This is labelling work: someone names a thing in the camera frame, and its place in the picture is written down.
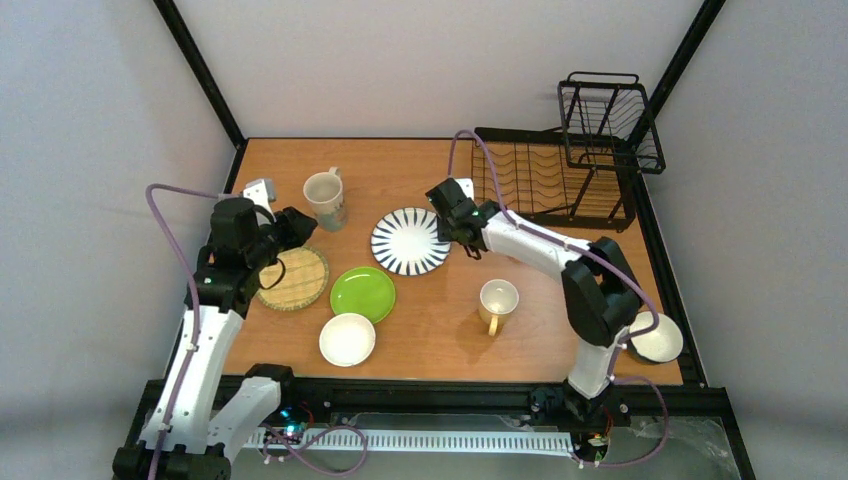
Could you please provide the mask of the green plate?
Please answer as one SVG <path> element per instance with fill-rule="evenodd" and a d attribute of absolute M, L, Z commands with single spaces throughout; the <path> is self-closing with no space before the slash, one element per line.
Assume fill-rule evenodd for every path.
<path fill-rule="evenodd" d="M 336 315 L 355 313 L 377 324 L 393 310 L 396 288 L 384 271 L 356 267 L 338 277 L 331 288 L 329 300 Z"/>

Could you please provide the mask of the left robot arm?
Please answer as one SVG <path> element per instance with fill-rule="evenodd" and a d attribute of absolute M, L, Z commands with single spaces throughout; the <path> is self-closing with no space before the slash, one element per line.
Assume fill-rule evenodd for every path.
<path fill-rule="evenodd" d="M 219 201 L 211 233 L 188 284 L 182 337 L 160 400 L 137 442 L 117 450 L 119 479 L 228 479 L 259 423 L 281 403 L 290 368 L 251 367 L 236 394 L 213 409 L 223 366 L 260 289 L 260 273 L 280 253 L 303 246 L 317 227 L 294 207 L 278 212 L 244 198 Z"/>

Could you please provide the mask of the black wire dish rack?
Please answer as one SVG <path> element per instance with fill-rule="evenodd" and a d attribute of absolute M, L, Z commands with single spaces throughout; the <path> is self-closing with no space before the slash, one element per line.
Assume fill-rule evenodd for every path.
<path fill-rule="evenodd" d="M 574 71 L 556 98 L 555 127 L 476 128 L 485 145 L 471 154 L 475 200 L 502 199 L 546 227 L 628 229 L 636 180 L 666 168 L 654 120 L 639 146 L 631 144 L 649 99 L 639 76 Z"/>

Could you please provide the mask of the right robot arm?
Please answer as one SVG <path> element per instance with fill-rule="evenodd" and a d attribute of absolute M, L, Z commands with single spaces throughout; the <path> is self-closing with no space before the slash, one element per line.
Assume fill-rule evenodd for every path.
<path fill-rule="evenodd" d="M 617 355 L 647 300 L 618 244 L 573 239 L 543 228 L 498 203 L 477 204 L 469 181 L 447 178 L 427 194 L 441 240 L 474 259 L 493 252 L 557 281 L 566 318 L 578 337 L 575 363 L 563 385 L 564 408 L 593 419 L 609 393 Z"/>

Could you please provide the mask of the woven bamboo tray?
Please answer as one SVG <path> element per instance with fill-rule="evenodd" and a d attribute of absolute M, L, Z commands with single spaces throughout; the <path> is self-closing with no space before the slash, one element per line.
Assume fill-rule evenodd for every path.
<path fill-rule="evenodd" d="M 296 311 L 314 303 L 329 281 L 329 266 L 318 250 L 303 246 L 278 255 L 260 272 L 260 302 L 278 311 Z"/>

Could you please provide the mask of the blue striped white plate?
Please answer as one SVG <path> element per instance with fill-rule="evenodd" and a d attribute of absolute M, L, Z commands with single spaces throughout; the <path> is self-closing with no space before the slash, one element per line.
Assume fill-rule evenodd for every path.
<path fill-rule="evenodd" d="M 420 276 L 443 265 L 451 244 L 438 239 L 438 217 L 420 207 L 404 207 L 384 215 L 370 235 L 370 248 L 386 271 Z"/>

